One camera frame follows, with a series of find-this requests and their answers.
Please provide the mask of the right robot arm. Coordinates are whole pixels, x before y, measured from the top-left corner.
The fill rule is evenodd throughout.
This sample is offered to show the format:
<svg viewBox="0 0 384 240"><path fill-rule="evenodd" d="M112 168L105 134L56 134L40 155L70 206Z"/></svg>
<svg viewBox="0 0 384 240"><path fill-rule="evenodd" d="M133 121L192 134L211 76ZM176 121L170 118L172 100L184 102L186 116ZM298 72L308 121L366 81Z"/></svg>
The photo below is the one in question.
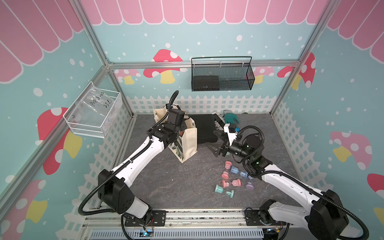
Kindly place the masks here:
<svg viewBox="0 0 384 240"><path fill-rule="evenodd" d="M362 229L358 240L369 238L369 229L364 222L351 211L344 208L337 193L332 190L322 191L313 188L293 176L282 171L277 165L265 158L265 135L256 126L246 126L242 129L235 124L220 123L221 131L214 134L221 139L222 144L212 144L208 147L213 154L226 156L231 154L240 157L244 171L237 170L230 162L225 163L225 176L229 172L247 175L260 179L295 200L299 207L284 205L275 200L266 201L259 208L259 220L265 226L273 222L285 222L310 231L318 240L346 240L343 231L353 219Z"/></svg>

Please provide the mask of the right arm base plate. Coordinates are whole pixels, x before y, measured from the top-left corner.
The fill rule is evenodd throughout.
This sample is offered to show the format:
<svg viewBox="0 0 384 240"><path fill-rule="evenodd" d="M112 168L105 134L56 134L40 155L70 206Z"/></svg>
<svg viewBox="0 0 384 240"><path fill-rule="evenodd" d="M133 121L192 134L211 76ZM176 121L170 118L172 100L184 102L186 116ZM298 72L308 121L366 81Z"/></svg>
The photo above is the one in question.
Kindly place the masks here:
<svg viewBox="0 0 384 240"><path fill-rule="evenodd" d="M286 226L287 223L275 221L267 211L246 208L244 210L247 226Z"/></svg>

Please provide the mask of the cream canvas tote bag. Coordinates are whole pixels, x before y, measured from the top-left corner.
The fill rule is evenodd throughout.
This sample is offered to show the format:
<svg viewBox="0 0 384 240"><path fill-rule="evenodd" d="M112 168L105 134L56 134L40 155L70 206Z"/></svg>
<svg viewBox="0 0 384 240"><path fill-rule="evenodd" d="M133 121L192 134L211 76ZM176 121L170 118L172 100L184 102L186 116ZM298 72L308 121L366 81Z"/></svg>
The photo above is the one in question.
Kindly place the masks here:
<svg viewBox="0 0 384 240"><path fill-rule="evenodd" d="M181 163L190 159L197 153L197 128L194 120L188 115L188 113L181 109L179 105L173 105L171 109L179 109L185 112L186 130L180 132L180 136L177 140L168 145L172 153L178 158ZM168 109L166 107L162 109L154 109L154 119L156 124L164 123L167 120Z"/></svg>

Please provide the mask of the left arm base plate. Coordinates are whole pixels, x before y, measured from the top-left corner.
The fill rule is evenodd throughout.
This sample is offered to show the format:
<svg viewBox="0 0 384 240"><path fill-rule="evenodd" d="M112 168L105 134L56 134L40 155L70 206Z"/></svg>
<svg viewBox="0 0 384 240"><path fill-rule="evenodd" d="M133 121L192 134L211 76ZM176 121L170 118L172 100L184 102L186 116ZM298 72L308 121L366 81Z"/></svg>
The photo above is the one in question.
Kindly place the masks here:
<svg viewBox="0 0 384 240"><path fill-rule="evenodd" d="M166 211L153 211L149 209L143 218L134 215L124 214L125 227L164 227Z"/></svg>

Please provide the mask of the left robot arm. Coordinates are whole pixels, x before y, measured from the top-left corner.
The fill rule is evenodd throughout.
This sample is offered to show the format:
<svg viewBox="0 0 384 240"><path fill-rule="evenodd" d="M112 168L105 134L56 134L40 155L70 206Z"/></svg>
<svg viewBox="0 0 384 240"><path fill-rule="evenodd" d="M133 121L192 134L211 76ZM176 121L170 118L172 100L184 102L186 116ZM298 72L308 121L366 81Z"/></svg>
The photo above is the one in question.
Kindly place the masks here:
<svg viewBox="0 0 384 240"><path fill-rule="evenodd" d="M130 187L139 173L150 161L176 142L180 131L185 126L185 112L174 108L174 101L179 91L171 96L166 108L166 114L146 132L147 137L142 145L125 161L112 170L103 170L98 175L98 185L84 198L78 207L81 216L91 216L102 213L117 213L123 219L134 217L145 226L152 220L152 207L139 199ZM108 208L86 211L88 201L97 195L107 204Z"/></svg>

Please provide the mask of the green hourglass front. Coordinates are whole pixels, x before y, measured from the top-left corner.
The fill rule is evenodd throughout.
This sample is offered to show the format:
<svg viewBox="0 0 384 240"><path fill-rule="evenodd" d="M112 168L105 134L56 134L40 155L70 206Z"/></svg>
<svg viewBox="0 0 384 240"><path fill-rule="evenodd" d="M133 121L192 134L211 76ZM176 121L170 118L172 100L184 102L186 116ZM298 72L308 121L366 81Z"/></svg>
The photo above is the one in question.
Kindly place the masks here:
<svg viewBox="0 0 384 240"><path fill-rule="evenodd" d="M225 194L226 196L229 196L231 199L234 197L234 190L225 190L223 187L220 187L219 185L215 186L215 193L218 194Z"/></svg>

